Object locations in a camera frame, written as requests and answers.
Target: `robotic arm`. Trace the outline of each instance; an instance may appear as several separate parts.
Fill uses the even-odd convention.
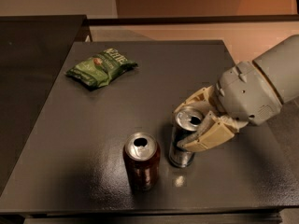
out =
[[[260,125],[299,96],[299,35],[250,62],[225,71],[219,81],[191,95],[174,111],[191,106],[202,114],[197,131],[178,147],[200,152],[230,140],[248,123]]]

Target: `green package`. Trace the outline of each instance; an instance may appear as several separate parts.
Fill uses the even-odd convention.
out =
[[[106,49],[75,65],[66,75],[94,90],[108,85],[110,81],[134,67],[137,67],[137,63],[128,60],[116,49]]]

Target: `silver can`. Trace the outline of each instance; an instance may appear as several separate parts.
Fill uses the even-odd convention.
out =
[[[153,137],[135,133],[123,147],[123,159],[132,189],[149,190],[159,178],[161,150]]]
[[[178,147],[178,141],[195,133],[202,118],[201,112],[191,106],[184,106],[175,114],[169,150],[169,160],[175,166],[184,168],[192,163],[195,153]]]

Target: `can top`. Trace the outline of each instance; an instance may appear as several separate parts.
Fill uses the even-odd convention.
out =
[[[175,116],[178,126],[192,132],[197,131],[197,127],[201,123],[202,118],[202,113],[192,106],[182,107]]]
[[[125,152],[135,161],[149,160],[157,150],[157,142],[147,133],[134,133],[124,145]]]

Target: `dark table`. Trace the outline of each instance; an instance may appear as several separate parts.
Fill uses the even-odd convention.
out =
[[[106,48],[139,68],[87,91],[64,75]],[[75,43],[0,198],[7,214],[190,215],[299,206],[299,186],[267,124],[198,153],[185,169],[168,161],[171,111],[234,65],[221,41]],[[132,193],[122,160],[126,139],[153,135],[160,179]]]
[[[0,17],[0,196],[86,16]]]

